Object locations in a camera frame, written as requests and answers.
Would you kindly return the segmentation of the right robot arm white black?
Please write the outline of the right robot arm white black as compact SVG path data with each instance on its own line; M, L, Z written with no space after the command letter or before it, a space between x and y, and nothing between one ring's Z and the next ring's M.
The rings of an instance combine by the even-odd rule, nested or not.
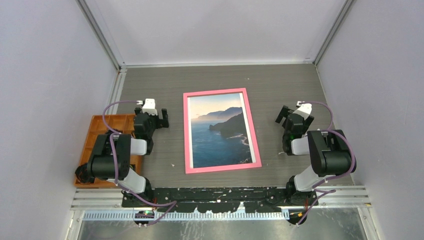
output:
M353 173L356 161L342 130L310 130L312 104L299 103L296 109L284 105L276 117L282 124L282 149L288 156L308 155L310 165L289 178L285 200L299 205L327 180Z

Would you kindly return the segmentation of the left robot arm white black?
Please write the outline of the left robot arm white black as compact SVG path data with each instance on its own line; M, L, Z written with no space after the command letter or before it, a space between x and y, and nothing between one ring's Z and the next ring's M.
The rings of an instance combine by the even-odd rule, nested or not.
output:
M115 136L111 131L97 136L86 169L92 178L118 183L135 193L135 202L148 207L154 199L151 183L131 168L130 159L151 154L155 130L169 127L168 111L161 109L162 118L144 113L139 107L134 111L132 133Z

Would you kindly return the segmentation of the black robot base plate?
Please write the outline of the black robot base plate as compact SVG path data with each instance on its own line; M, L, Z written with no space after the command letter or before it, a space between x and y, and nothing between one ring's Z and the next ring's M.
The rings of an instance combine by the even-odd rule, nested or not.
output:
M158 187L149 202L164 213L277 213L282 207L305 209L316 199L314 191L301 192L284 187Z

